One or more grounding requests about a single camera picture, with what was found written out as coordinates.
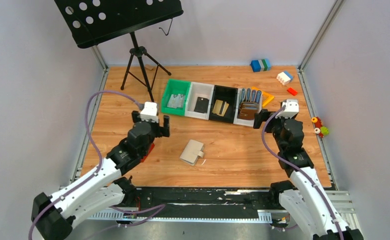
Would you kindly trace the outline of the gold card from holder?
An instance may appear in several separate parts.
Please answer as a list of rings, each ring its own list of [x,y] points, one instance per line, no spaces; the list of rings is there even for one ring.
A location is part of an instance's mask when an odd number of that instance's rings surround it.
[[[217,99],[214,103],[212,113],[218,116],[224,116],[225,106],[226,106],[225,101]]]

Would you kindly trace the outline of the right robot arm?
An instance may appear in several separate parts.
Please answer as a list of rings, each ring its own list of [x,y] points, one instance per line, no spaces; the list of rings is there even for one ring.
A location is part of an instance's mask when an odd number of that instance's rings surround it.
[[[254,115],[254,129],[262,129],[265,148],[276,157],[288,180],[272,183],[273,201],[283,207],[311,240],[362,240],[338,213],[319,181],[314,164],[303,148],[303,123],[266,109]]]

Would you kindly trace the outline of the red object under arm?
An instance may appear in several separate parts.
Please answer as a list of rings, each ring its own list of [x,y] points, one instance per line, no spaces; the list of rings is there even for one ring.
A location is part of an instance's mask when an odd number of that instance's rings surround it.
[[[149,147],[149,149],[148,149],[146,155],[140,160],[141,163],[143,163],[143,162],[147,159],[147,157],[148,157],[149,154],[152,152],[152,150],[154,149],[154,147],[155,147],[155,144],[152,143],[152,144],[150,145],[150,147]]]

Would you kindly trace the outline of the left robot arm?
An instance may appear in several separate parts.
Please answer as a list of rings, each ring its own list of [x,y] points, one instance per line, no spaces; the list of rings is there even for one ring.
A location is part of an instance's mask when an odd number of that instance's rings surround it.
[[[134,110],[133,126],[96,167],[52,194],[39,193],[32,203],[28,238],[38,230],[45,240],[64,240],[91,215],[123,202],[132,202],[136,188],[125,174],[149,155],[156,138],[170,136],[170,117],[160,125],[157,115]]]

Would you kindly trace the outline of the beige card holder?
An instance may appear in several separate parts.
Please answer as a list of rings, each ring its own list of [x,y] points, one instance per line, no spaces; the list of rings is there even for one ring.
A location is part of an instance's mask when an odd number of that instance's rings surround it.
[[[191,139],[185,146],[179,159],[194,166],[199,158],[204,157],[204,147],[205,145],[202,142]]]

